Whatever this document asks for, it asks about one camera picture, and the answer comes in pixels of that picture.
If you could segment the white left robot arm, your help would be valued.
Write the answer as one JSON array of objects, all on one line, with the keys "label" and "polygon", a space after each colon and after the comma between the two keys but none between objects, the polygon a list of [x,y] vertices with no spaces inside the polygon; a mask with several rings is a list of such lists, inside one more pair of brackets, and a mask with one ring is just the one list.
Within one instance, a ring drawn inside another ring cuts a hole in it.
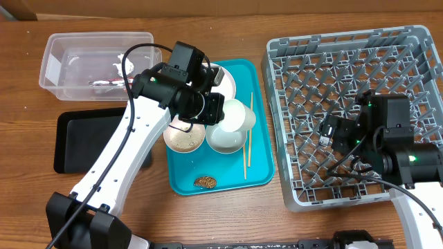
[{"label": "white left robot arm", "polygon": [[70,194],[53,193],[46,205],[49,248],[150,248],[120,216],[141,165],[175,117],[213,125],[223,119],[224,96],[211,92],[219,69],[195,73],[155,66],[127,85],[129,101],[97,161]]}]

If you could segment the white paper cup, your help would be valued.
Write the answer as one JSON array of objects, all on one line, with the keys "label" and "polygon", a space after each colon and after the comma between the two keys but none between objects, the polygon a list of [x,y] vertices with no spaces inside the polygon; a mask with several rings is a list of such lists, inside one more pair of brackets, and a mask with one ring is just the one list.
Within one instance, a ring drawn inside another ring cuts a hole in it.
[{"label": "white paper cup", "polygon": [[245,104],[236,99],[225,101],[224,119],[219,122],[225,132],[248,131],[255,126],[256,116]]}]

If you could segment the red snack wrapper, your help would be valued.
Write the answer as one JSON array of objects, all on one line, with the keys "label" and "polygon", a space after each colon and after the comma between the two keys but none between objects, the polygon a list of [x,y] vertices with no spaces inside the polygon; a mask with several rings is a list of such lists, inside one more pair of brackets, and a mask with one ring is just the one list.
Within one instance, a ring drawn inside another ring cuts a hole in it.
[{"label": "red snack wrapper", "polygon": [[88,82],[89,86],[124,86],[125,81],[123,78],[111,79],[111,80],[96,80]]}]

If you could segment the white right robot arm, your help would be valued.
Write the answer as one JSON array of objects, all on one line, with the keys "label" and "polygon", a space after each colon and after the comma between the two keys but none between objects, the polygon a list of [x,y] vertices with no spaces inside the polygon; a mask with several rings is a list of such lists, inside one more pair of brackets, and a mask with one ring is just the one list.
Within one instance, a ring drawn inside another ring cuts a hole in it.
[{"label": "white right robot arm", "polygon": [[388,187],[407,246],[442,247],[442,152],[433,143],[414,141],[408,113],[370,111],[356,120],[326,116],[319,143],[329,142],[343,157],[327,170],[328,176],[344,177],[336,169],[349,157],[351,166],[368,164],[379,178],[362,169],[352,169],[346,176]]}]

